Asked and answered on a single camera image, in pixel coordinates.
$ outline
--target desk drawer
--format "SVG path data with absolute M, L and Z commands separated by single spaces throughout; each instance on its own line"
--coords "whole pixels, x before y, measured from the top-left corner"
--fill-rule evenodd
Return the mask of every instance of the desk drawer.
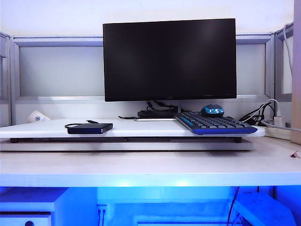
M 50 215 L 0 215 L 1 226 L 51 226 Z

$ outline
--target white cabinet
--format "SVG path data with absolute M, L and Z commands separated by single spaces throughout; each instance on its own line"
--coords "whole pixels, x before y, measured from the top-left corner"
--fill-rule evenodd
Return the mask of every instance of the white cabinet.
M 96 188 L 15 187 L 0 196 L 0 226 L 82 226 L 97 221 Z
M 51 226 L 51 215 L 0 215 L 1 226 Z

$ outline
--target metal partition frame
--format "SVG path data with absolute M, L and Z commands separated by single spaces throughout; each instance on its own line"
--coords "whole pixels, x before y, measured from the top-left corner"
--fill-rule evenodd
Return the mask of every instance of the metal partition frame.
M 10 83 L 10 51 L 9 51 L 9 35 L 0 32 L 0 70 L 1 78 L 1 95 L 0 95 L 0 104 L 8 105 L 8 124 L 12 124 L 12 112 L 11 112 L 11 83 Z
M 263 102 L 274 97 L 274 34 L 237 34 L 237 44 L 265 44 L 266 45 L 266 69 L 265 69 L 265 94 L 264 95 L 238 95 L 237 100 L 225 99 L 223 102 L 254 101 Z M 104 101 L 104 97 L 21 97 L 20 96 L 20 70 L 19 48 L 20 47 L 55 47 L 55 46 L 103 46 L 102 36 L 66 36 L 66 37 L 11 37 L 11 97 L 12 97 L 12 121 L 15 119 L 16 104 L 59 104 L 59 103 L 82 103 L 82 101 L 97 103 Z
M 293 36 L 293 23 L 290 23 L 286 29 L 285 34 L 287 38 Z M 283 29 L 275 34 L 275 98 L 279 102 L 292 101 L 292 94 L 282 92 L 283 88 Z

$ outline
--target paper cup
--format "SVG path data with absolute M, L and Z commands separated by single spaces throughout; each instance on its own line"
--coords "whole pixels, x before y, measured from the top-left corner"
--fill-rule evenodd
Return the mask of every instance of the paper cup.
M 47 120 L 51 120 L 51 118 L 48 118 L 47 116 L 43 115 L 39 111 L 34 111 L 29 115 L 27 122 L 30 123 L 35 121 L 47 121 Z

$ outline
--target blue keyboard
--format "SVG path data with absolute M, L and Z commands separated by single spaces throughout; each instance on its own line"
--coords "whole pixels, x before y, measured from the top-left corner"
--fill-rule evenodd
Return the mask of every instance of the blue keyboard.
M 250 134 L 257 131 L 255 127 L 247 123 L 227 117 L 206 118 L 202 117 L 199 112 L 176 113 L 174 116 L 191 132 L 198 135 Z

